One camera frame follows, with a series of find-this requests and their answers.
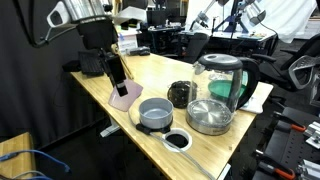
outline kettle lid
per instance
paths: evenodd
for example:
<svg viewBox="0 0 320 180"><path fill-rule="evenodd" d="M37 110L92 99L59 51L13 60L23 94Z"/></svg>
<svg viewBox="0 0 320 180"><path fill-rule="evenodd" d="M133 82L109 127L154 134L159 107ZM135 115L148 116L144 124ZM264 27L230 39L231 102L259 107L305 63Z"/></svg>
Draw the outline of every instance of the kettle lid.
<svg viewBox="0 0 320 180"><path fill-rule="evenodd" d="M236 70L242 68L242 62L227 54L206 54L199 58L198 62L206 69Z"/></svg>

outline white cloth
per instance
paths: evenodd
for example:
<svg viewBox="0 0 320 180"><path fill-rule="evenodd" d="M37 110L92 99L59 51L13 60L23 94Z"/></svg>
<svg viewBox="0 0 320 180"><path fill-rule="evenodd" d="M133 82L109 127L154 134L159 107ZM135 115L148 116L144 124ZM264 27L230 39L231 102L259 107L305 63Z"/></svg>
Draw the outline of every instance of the white cloth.
<svg viewBox="0 0 320 180"><path fill-rule="evenodd" d="M200 11L204 11L212 0L189 0L188 15L186 20L186 30L191 26L193 20L197 17ZM257 3L266 10L266 18L262 24L276 31L280 40L286 43L291 43L295 35L301 35L304 32L308 19L317 6L316 0L256 0ZM218 16L215 22L215 27L220 24L231 13L233 0L225 6L220 6L217 2L206 13L209 17L208 29L212 28L213 17ZM250 24L247 14L243 13L241 21L250 31L256 33L272 33L272 31L263 27L261 24L256 26ZM227 23L219 30L224 30ZM194 25L193 30L204 29L199 24ZM237 31L241 31L240 25L237 26Z"/></svg>

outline pink object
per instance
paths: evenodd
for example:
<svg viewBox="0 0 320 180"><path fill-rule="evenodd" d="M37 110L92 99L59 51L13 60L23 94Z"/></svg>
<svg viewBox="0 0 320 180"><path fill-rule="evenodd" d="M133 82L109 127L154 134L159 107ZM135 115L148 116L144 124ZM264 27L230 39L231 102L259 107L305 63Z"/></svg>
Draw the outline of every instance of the pink object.
<svg viewBox="0 0 320 180"><path fill-rule="evenodd" d="M117 89L113 88L108 103L120 111L127 112L133 102L140 96L143 87L129 79L124 80L124 83L127 87L128 94L120 97Z"/></svg>

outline kettle handle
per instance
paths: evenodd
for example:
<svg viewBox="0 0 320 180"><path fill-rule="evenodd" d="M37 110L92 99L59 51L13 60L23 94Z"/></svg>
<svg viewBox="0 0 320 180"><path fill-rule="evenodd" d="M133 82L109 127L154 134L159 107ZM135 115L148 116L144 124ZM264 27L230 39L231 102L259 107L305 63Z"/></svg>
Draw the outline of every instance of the kettle handle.
<svg viewBox="0 0 320 180"><path fill-rule="evenodd" d="M59 15L61 18L61 23L57 24L53 22L52 21L52 18L54 18L53 15L55 16ZM65 27L71 22L71 18L68 13L68 10L62 1L59 1L56 7L54 7L54 9L48 14L47 22L51 28Z"/></svg>
<svg viewBox="0 0 320 180"><path fill-rule="evenodd" d="M237 109L241 108L252 96L260 80L258 64L251 58L238 57L243 64L243 71L248 73L248 83L246 89L239 98Z"/></svg>

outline gray bowl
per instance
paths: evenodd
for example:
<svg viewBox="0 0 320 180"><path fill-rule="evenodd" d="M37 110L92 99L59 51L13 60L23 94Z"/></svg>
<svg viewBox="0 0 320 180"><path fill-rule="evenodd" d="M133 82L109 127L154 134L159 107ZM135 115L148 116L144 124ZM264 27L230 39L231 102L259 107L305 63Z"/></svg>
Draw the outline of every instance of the gray bowl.
<svg viewBox="0 0 320 180"><path fill-rule="evenodd" d="M150 98L139 107L140 122L150 129L161 129L172 122L173 104L163 98Z"/></svg>

